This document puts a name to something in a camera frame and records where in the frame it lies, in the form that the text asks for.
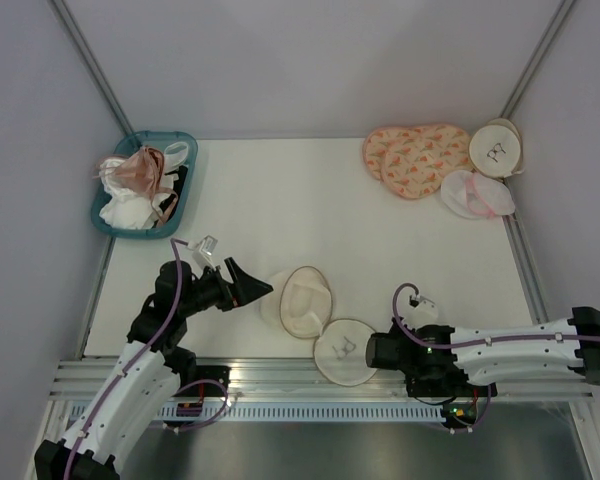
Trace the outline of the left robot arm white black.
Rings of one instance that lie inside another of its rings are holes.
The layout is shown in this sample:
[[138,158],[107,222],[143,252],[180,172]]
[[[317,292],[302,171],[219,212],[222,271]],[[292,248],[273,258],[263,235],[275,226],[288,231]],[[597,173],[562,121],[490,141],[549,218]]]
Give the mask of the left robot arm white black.
[[231,278],[207,266],[195,276],[188,263],[163,264],[115,367],[78,420],[34,454],[40,479],[118,479],[136,443],[172,397],[203,383],[196,356],[179,347],[188,318],[209,308],[222,312],[272,293],[270,284],[225,261]]

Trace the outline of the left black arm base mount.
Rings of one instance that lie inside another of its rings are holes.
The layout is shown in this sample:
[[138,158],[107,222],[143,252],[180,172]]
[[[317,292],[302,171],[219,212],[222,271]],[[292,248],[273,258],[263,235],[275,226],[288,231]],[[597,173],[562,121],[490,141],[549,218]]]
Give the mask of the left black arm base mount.
[[181,385],[175,396],[202,399],[225,397],[230,372],[227,365],[198,365],[181,376]]

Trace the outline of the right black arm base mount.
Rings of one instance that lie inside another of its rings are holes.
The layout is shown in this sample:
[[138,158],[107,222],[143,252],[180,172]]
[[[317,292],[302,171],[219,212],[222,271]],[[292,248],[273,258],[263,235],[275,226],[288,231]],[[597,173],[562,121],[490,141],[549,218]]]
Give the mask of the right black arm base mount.
[[469,382],[462,370],[436,369],[408,371],[404,374],[406,391],[410,398],[487,397],[488,388]]

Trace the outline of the round mesh laundry bag glasses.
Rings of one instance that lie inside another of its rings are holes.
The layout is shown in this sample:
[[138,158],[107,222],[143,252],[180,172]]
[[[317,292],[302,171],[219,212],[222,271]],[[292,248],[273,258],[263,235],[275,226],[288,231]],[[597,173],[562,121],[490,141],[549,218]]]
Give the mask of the round mesh laundry bag glasses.
[[260,302],[265,324],[298,341],[312,343],[314,364],[328,381],[343,387],[368,382],[376,370],[366,364],[367,323],[334,316],[334,294],[314,266],[279,272],[269,279],[273,292]]

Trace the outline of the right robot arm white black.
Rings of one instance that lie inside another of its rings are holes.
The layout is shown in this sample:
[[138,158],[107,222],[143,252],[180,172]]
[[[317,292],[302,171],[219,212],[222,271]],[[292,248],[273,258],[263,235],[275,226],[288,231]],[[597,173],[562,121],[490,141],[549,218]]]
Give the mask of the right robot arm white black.
[[410,329],[394,318],[387,333],[370,336],[365,360],[371,368],[401,372],[412,397],[570,372],[600,386],[600,310],[575,307],[567,318],[511,330]]

